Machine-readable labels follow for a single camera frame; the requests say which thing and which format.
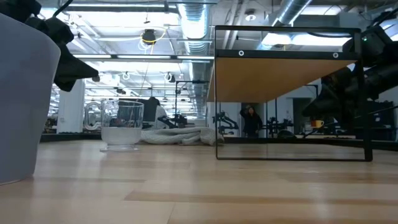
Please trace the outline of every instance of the ceiling light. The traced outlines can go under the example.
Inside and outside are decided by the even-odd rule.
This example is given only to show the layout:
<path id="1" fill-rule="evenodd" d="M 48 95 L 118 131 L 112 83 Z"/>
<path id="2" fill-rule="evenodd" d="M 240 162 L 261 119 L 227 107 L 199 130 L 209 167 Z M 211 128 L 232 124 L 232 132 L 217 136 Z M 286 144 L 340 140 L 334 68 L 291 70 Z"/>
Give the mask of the ceiling light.
<path id="1" fill-rule="evenodd" d="M 186 56 L 177 56 L 178 59 L 187 59 L 187 60 L 214 60 L 214 56 L 190 56 L 190 55 L 186 55 Z"/>
<path id="2" fill-rule="evenodd" d="M 246 20 L 247 21 L 253 21 L 253 20 L 255 20 L 256 19 L 256 16 L 255 15 L 247 15 L 246 16 Z"/>
<path id="3" fill-rule="evenodd" d="M 277 44 L 288 45 L 291 43 L 291 41 L 292 40 L 288 35 L 269 33 L 266 35 L 264 40 L 262 40 L 261 43 L 263 45 L 277 45 Z"/>
<path id="4" fill-rule="evenodd" d="M 73 55 L 73 56 L 75 56 L 76 58 L 111 58 L 110 55 L 87 55 L 87 54 L 84 54 L 84 55 Z"/>
<path id="5" fill-rule="evenodd" d="M 168 55 L 118 55 L 120 59 L 170 59 Z"/>
<path id="6" fill-rule="evenodd" d="M 246 10 L 245 15 L 247 21 L 253 21 L 256 19 L 256 16 L 254 15 L 254 9 Z"/>
<path id="7" fill-rule="evenodd" d="M 312 46 L 343 46 L 345 42 L 350 40 L 350 38 L 327 38 L 327 37 L 315 37 L 310 34 L 299 34 L 296 35 L 292 44 L 295 45 L 312 45 Z"/>

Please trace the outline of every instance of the white wall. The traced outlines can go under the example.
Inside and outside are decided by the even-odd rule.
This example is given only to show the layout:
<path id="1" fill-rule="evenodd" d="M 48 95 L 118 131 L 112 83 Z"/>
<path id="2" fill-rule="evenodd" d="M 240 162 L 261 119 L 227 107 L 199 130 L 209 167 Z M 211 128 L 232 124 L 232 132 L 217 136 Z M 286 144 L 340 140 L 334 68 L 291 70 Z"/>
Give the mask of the white wall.
<path id="1" fill-rule="evenodd" d="M 318 85 L 318 94 L 321 91 L 321 80 L 318 79 L 311 82 L 312 85 Z M 296 90 L 286 93 L 277 99 L 277 115 L 278 122 L 283 122 L 284 119 L 293 120 L 293 98 L 312 98 L 315 99 L 317 93 L 313 86 L 302 86 Z M 270 117 L 275 117 L 275 100 L 268 102 L 268 119 Z"/>
<path id="2" fill-rule="evenodd" d="M 215 125 L 213 124 L 213 117 L 215 116 L 215 104 L 214 103 L 207 103 L 208 111 L 207 111 L 207 124 L 209 127 L 214 128 Z M 239 115 L 239 112 L 241 110 L 241 104 L 240 103 L 223 103 L 221 102 L 221 110 L 218 107 L 217 110 L 220 111 L 225 111 L 227 116 L 231 118 L 233 121 L 237 122 L 239 125 L 241 123 L 241 117 Z M 239 136 L 240 134 L 241 127 L 239 125 L 239 130 L 231 130 L 227 129 L 226 132 L 233 131 L 234 136 Z"/>

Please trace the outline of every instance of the white cloth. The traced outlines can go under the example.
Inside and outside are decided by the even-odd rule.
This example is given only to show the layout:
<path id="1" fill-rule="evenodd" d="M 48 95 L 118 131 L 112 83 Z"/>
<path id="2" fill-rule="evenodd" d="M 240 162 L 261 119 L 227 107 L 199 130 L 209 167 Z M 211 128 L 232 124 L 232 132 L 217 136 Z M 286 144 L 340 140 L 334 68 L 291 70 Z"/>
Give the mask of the white cloth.
<path id="1" fill-rule="evenodd" d="M 222 135 L 218 135 L 218 140 L 219 142 L 224 141 Z M 212 128 L 175 128 L 141 131 L 141 141 L 150 144 L 207 144 L 213 146 L 216 142 L 216 136 Z"/>
<path id="2" fill-rule="evenodd" d="M 163 107 L 157 106 L 156 107 L 156 114 L 155 114 L 155 121 L 149 122 L 152 127 L 148 128 L 147 130 L 158 130 L 158 129 L 164 129 L 167 127 L 167 125 L 161 121 L 158 121 L 157 118 L 161 118 L 163 116 L 167 116 L 166 110 L 164 110 Z"/>

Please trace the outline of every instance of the wooden floor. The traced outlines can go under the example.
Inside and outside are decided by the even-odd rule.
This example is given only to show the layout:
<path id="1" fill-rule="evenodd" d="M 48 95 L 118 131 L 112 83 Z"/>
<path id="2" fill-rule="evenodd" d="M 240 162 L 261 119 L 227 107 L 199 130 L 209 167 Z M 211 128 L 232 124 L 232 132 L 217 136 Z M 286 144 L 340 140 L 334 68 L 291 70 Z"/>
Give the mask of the wooden floor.
<path id="1" fill-rule="evenodd" d="M 41 144 L 34 177 L 0 186 L 0 223 L 398 223 L 395 152 L 372 163 L 217 161 L 208 146 L 103 146 Z"/>

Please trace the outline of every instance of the ceiling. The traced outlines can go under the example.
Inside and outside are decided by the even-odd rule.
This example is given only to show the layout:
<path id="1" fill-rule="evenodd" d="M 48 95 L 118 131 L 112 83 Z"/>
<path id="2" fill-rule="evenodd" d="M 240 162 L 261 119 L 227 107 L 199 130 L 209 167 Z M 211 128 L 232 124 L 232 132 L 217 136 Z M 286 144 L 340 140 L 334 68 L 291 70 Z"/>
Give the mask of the ceiling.
<path id="1" fill-rule="evenodd" d="M 74 1 L 74 4 L 87 1 Z M 138 3 L 138 1 L 110 1 L 116 3 Z M 159 1 L 139 1 L 140 4 L 149 2 L 153 4 Z M 214 32 L 216 25 L 227 24 L 233 0 L 208 1 L 218 2 L 218 4 L 209 4 L 210 7 L 210 26 L 208 35 L 201 41 L 208 44 L 209 54 L 212 54 L 214 48 Z M 312 5 L 307 7 L 302 14 L 305 15 L 336 15 L 350 7 L 351 11 L 361 11 L 364 5 L 361 1 L 313 1 Z M 368 10 L 394 1 L 367 1 Z M 55 12 L 54 7 L 46 3 L 40 12 L 40 17 L 49 18 Z M 253 21 L 242 20 L 243 26 L 263 26 L 264 21 L 272 12 L 279 9 L 280 1 L 248 1 L 246 9 L 255 9 L 256 17 Z M 238 19 L 241 6 L 238 7 L 234 17 L 235 22 Z M 175 13 L 163 12 L 99 12 L 86 7 L 86 11 L 69 11 L 68 9 L 58 15 L 58 18 L 66 22 L 75 39 L 68 44 L 70 52 L 75 55 L 80 54 L 101 54 L 101 55 L 185 55 L 187 38 L 184 36 L 180 16 Z M 142 43 L 141 35 L 146 29 L 154 29 L 155 36 L 158 38 L 154 45 Z M 261 42 L 260 32 L 240 32 L 239 40 L 234 41 L 233 49 L 255 49 Z M 224 32 L 216 34 L 216 46 L 222 46 Z M 150 97 L 156 96 L 168 112 L 174 113 L 175 103 L 175 83 L 167 81 L 168 75 L 173 75 L 176 81 L 192 81 L 193 63 L 202 63 L 206 67 L 211 67 L 212 60 L 173 60 L 156 61 L 153 60 L 85 60 L 88 65 L 100 72 L 101 81 L 94 82 L 86 79 L 86 100 L 101 100 L 115 96 L 120 97 Z M 116 89 L 123 89 L 126 94 L 116 93 Z M 183 105 L 182 112 L 190 116 L 203 116 L 198 114 L 198 105 L 195 104 L 198 97 L 206 98 L 207 87 L 203 86 L 203 91 L 194 91 L 192 84 L 186 85 L 186 90 L 178 95 L 178 102 Z M 50 113 L 57 112 L 59 102 L 59 89 L 53 88 L 52 104 Z"/>

